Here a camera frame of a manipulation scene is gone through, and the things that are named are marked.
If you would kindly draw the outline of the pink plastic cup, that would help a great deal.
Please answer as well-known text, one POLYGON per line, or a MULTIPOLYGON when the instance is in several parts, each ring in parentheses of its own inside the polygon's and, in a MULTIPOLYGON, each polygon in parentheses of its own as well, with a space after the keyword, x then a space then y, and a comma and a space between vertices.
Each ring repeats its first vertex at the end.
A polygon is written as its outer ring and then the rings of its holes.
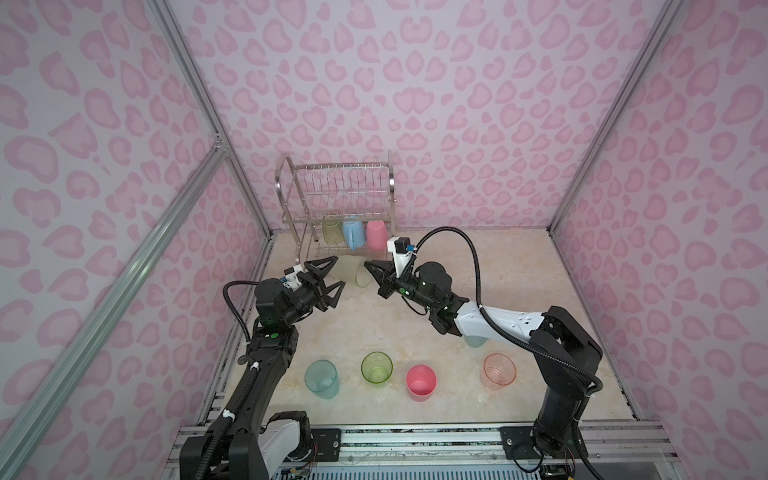
POLYGON ((384 252, 387 250, 389 234, 386 222, 371 220, 366 224, 366 245, 371 251, 384 252))
POLYGON ((435 371, 428 365, 412 366, 406 374, 406 387, 414 401, 429 399, 437 388, 438 379, 435 371))

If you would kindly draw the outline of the yellow-green plastic cup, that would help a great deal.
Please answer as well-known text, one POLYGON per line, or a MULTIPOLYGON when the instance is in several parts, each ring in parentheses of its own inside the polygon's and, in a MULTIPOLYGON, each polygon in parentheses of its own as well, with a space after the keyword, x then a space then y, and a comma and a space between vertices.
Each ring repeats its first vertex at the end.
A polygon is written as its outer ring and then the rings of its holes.
POLYGON ((341 255, 331 269, 330 274, 339 281, 359 288, 366 288, 373 282, 373 277, 365 267, 366 257, 341 255))

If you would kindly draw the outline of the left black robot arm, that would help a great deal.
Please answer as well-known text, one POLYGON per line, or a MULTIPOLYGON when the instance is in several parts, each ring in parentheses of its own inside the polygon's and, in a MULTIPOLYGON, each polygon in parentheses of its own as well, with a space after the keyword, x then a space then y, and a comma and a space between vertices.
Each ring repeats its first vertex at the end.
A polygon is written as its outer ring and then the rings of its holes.
POLYGON ((337 261, 335 256, 310 260, 280 278, 247 281, 257 319, 248 327, 241 314, 235 316, 246 341, 238 360, 245 371, 213 424, 182 446, 181 478, 269 479, 285 460, 314 455, 306 412, 265 414, 297 351, 298 323, 338 305, 344 282, 325 282, 337 261))

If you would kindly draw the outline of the green plastic cup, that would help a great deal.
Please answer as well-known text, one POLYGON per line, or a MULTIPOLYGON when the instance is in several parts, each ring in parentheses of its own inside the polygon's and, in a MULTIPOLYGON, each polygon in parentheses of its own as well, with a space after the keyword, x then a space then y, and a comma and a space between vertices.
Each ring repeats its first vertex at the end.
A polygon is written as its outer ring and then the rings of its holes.
POLYGON ((342 222, 336 218, 326 218, 322 221, 323 239, 329 247, 339 247, 345 244, 342 222))
POLYGON ((362 360, 361 375, 369 383, 378 385, 389 380, 393 372, 392 359, 384 352, 373 351, 362 360))

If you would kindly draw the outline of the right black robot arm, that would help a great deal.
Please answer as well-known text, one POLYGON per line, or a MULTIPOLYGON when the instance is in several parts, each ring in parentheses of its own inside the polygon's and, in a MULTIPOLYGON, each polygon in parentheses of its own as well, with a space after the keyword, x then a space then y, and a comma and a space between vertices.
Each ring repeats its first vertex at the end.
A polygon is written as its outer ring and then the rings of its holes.
POLYGON ((564 452, 588 398, 602 388, 596 373, 603 356, 601 347, 568 310, 552 306, 545 312, 516 312, 484 306, 477 261, 473 263, 473 300, 454 293, 452 277, 434 261, 418 267, 379 260, 364 265, 378 284, 379 296, 398 294, 423 307, 438 333, 507 342, 531 353, 546 392, 530 441, 544 455, 564 452))

